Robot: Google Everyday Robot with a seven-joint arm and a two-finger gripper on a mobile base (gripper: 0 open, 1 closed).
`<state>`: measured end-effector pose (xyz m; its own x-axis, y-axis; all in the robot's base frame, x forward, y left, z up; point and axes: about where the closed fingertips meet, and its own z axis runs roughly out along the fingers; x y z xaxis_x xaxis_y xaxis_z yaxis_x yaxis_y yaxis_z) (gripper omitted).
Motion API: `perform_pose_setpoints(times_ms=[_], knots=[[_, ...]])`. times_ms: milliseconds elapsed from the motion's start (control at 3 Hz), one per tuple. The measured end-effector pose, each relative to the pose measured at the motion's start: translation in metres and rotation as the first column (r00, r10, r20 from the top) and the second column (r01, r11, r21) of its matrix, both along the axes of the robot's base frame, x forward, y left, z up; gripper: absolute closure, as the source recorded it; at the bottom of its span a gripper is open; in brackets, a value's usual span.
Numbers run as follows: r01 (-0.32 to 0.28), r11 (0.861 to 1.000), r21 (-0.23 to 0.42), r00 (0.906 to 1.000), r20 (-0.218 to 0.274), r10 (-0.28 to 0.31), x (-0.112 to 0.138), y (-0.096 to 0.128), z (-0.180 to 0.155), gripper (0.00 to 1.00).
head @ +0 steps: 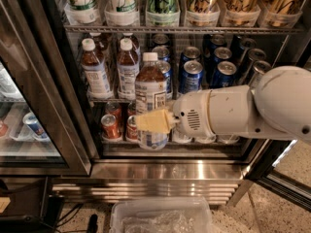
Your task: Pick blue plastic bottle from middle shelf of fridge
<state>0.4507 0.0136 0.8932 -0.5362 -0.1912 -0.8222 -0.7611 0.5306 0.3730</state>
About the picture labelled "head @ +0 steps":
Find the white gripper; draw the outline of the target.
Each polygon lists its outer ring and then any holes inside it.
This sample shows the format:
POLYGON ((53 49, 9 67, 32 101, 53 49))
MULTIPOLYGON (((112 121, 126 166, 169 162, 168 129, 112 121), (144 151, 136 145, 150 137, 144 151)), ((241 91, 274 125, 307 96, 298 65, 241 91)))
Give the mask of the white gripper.
POLYGON ((173 114, 167 109, 153 110, 137 115, 135 122, 140 131, 168 134, 180 121, 181 132, 189 137, 213 137, 209 121, 208 90, 192 91, 181 95, 173 105, 173 114))

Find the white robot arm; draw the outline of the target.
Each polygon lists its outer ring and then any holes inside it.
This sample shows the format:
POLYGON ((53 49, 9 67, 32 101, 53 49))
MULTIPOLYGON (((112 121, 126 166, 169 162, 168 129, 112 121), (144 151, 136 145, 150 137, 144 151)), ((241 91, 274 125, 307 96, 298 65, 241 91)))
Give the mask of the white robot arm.
POLYGON ((311 143, 311 72, 282 66, 251 88, 237 85, 189 92, 168 106, 138 114, 139 130, 189 137, 236 135, 311 143))

